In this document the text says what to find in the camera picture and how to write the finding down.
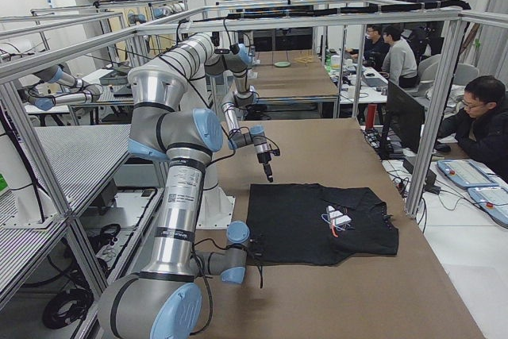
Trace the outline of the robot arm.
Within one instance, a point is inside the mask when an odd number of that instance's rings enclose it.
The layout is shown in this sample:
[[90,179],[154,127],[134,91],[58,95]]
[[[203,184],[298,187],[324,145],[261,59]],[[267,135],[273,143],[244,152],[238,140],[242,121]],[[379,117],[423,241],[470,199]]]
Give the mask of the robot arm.
[[165,161],[169,169],[151,260],[109,285],[100,298],[98,320],[113,337],[187,338],[202,308],[195,280],[211,275],[231,284],[244,280],[250,234],[245,223],[228,227],[223,253],[194,248],[206,169],[223,134],[212,110],[181,110],[179,104],[213,54],[210,36],[197,33],[129,73],[134,110],[128,150]]
[[273,181],[271,159],[280,151],[273,149],[265,136],[264,127],[257,125],[244,128],[239,125],[237,112],[254,105],[258,100],[256,89],[248,84],[248,72],[252,68],[252,56],[249,47],[243,44],[232,44],[228,48],[220,46],[218,35],[213,33],[196,33],[180,41],[161,58],[170,62],[175,70],[191,86],[205,76],[218,77],[231,72],[233,85],[223,97],[220,108],[227,125],[227,141],[233,151],[252,145],[256,150],[258,162],[263,166],[269,182]]

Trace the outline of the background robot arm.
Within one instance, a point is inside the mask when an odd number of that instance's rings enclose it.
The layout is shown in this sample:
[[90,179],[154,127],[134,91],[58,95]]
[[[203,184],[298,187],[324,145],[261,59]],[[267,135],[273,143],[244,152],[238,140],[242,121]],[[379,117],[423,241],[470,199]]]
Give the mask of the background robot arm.
[[[58,105],[77,105],[99,100],[102,94],[100,85],[91,84],[65,72],[60,65],[53,65],[33,73],[40,81],[29,87],[22,87],[18,93],[23,102],[39,110],[50,110]],[[40,83],[56,83],[61,91],[55,94],[42,94],[36,87]]]

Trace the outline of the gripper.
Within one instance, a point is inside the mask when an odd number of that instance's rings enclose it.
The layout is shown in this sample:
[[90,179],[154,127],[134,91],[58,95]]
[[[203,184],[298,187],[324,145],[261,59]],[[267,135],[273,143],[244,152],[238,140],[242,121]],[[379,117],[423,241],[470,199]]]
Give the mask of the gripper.
[[260,164],[263,165],[264,173],[267,177],[267,181],[272,183],[274,181],[271,165],[269,162],[271,161],[271,153],[270,152],[261,152],[257,154],[257,159]]

